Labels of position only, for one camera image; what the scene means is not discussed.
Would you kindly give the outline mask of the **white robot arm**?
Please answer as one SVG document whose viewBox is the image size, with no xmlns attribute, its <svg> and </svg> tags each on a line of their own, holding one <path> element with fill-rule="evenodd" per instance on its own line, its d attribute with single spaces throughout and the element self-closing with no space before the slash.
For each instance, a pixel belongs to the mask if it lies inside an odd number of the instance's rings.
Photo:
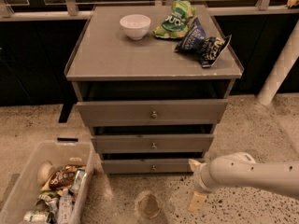
<svg viewBox="0 0 299 224">
<path fill-rule="evenodd" d="M 299 198 L 299 162 L 258 163 L 246 152 L 220 156 L 210 162 L 189 159 L 194 192 L 189 210 L 198 210 L 209 193 L 221 188 L 251 187 Z"/>
</svg>

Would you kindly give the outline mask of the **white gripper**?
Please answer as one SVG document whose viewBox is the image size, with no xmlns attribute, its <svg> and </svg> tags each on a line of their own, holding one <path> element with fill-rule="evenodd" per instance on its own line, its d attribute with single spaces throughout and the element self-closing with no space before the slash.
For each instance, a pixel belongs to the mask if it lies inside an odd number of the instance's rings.
<svg viewBox="0 0 299 224">
<path fill-rule="evenodd" d="M 214 180 L 208 171 L 206 163 L 201 163 L 194 159 L 188 159 L 188 163 L 193 171 L 193 184 L 197 190 L 191 197 L 188 210 L 190 212 L 195 212 L 199 210 L 206 201 L 207 195 L 205 193 L 211 193 L 214 191 Z"/>
</svg>

